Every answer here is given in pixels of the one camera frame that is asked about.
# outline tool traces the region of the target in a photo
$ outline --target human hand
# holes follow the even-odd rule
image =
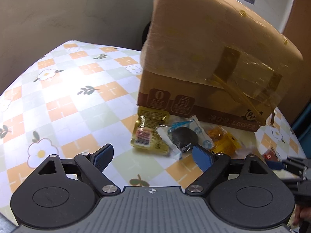
[[[311,221],[311,207],[302,207],[300,205],[296,205],[295,219],[293,221],[293,225],[297,225],[301,219]]]

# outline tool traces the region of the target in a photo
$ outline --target silver screw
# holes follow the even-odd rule
[[[188,187],[188,190],[191,193],[200,193],[203,191],[203,187],[201,187],[199,185],[191,185],[190,187]]]
[[[114,185],[106,185],[103,187],[103,191],[105,193],[114,193],[118,190],[118,188]]]

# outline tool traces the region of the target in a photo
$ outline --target dark pastry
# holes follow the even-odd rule
[[[187,127],[179,127],[172,131],[172,142],[182,152],[190,152],[192,147],[199,143],[199,137],[193,130]]]

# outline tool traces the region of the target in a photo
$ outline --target tablecloth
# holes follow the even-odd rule
[[[129,142],[137,119],[140,52],[70,40],[35,62],[0,96],[0,212],[14,223],[10,197],[45,157],[73,158],[111,143],[114,159],[104,174],[125,185],[187,187],[201,170],[192,156],[144,154]],[[305,157],[286,119],[256,133],[226,128],[246,147],[282,158]],[[286,177],[288,173],[278,173]]]

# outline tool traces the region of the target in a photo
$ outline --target cardboard box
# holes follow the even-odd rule
[[[138,104],[256,131],[254,113],[264,125],[299,80],[302,60],[293,43],[236,0],[154,0]]]

